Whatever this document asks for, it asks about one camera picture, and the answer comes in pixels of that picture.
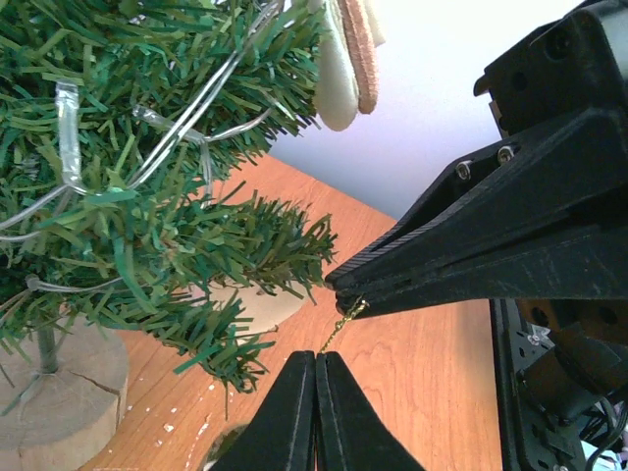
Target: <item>white felt ornament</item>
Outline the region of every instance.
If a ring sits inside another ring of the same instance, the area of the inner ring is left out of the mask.
[[[320,44],[314,105],[333,131],[347,129],[358,113],[375,109],[378,73],[375,47],[385,42],[372,0],[309,0],[325,9],[328,30]]]

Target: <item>wooden table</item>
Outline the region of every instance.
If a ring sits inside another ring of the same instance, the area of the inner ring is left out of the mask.
[[[247,185],[240,199],[257,188],[263,195],[312,203],[311,219],[332,213],[338,263],[394,223],[271,157],[257,167],[244,166],[225,190],[242,179]],[[176,376],[173,369],[182,359],[172,349],[123,333],[132,408],[109,445],[81,469],[196,471],[225,428],[250,420],[289,354],[318,351],[332,331],[339,319],[334,293],[320,288],[314,295],[318,305],[306,304],[269,335],[277,344],[261,359],[271,374],[262,377],[258,392],[229,396],[229,422],[220,383],[197,367]],[[501,469],[488,302],[355,321],[330,349],[342,355],[381,420],[429,471]]]

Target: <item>green pine needles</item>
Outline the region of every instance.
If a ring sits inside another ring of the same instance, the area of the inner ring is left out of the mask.
[[[199,147],[190,142],[146,183],[126,182],[164,134],[134,118],[133,107],[175,121],[241,49],[267,3],[0,0],[0,224],[63,184],[60,80],[78,86],[81,175],[93,193],[68,193],[65,208],[52,201],[0,231],[0,346],[21,351],[33,332],[52,327],[59,339],[86,319],[176,348],[190,357],[178,371],[199,364],[239,392],[254,389],[264,371],[258,354],[271,343],[248,336],[237,297],[214,303],[209,283],[255,283],[269,293],[320,285],[336,237],[329,217],[307,224],[306,210],[289,203],[204,195]],[[296,0],[256,36],[194,129],[216,135],[271,112],[208,144],[214,178],[267,152],[279,132],[314,123],[321,32],[320,16]],[[29,276],[75,289],[29,290]],[[204,295],[191,298],[191,285]]]

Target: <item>clear light wire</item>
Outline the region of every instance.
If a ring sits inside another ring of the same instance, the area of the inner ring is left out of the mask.
[[[236,126],[230,130],[226,130],[212,136],[205,136],[201,132],[194,130],[192,127],[198,122],[212,102],[216,99],[216,96],[218,96],[218,93],[236,69],[239,62],[250,50],[256,35],[268,26],[275,14],[284,9],[284,5],[285,2],[283,0],[274,0],[269,2],[269,4],[264,7],[258,18],[249,28],[247,42],[242,47],[242,50],[239,52],[234,51],[231,54],[229,59],[221,66],[216,74],[209,78],[192,103],[185,109],[175,123],[170,122],[170,120],[161,117],[158,113],[155,113],[148,108],[137,106],[133,109],[133,115],[135,117],[142,119],[153,126],[163,126],[168,128],[168,131],[150,152],[138,171],[131,177],[130,188],[135,189],[145,183],[168,158],[172,149],[185,138],[198,144],[200,147],[203,179],[208,184],[207,190],[208,194],[211,196],[212,169],[208,144],[210,142],[227,139],[253,129],[268,118],[272,109],[266,110],[259,117],[249,121],[248,123]],[[74,193],[81,195],[90,194],[90,192],[85,188],[81,177],[78,126],[79,89],[73,83],[60,81],[57,83],[56,92],[57,95],[55,103],[59,118],[59,152],[62,160],[62,179],[64,183],[39,198],[25,210],[0,223],[0,231],[9,229],[24,219],[31,217],[39,209],[45,207],[48,203],[59,196],[63,195],[63,198],[55,210],[55,215],[59,215],[63,212]],[[209,95],[203,101],[203,98],[208,93]],[[273,100],[273,102],[285,112],[285,108],[281,106],[277,100]],[[35,231],[26,235],[0,235],[0,241],[22,242],[36,237],[39,234],[39,231]],[[99,291],[121,280],[122,278],[116,278],[95,287],[77,288],[45,283],[37,276],[29,275],[26,277],[27,289],[23,291],[23,295],[26,296],[29,292],[33,292],[35,290],[63,293]],[[20,302],[25,299],[18,296],[15,300]]]

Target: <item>wooden tree stand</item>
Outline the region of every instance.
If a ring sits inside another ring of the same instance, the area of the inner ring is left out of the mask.
[[[72,332],[58,352],[56,373],[41,375],[21,402],[0,417],[0,471],[75,471],[116,433],[126,410],[127,350],[115,332],[105,330],[105,339],[83,320]],[[0,349],[0,364],[15,385],[0,376],[0,408],[42,371],[41,342],[21,344],[33,364]]]

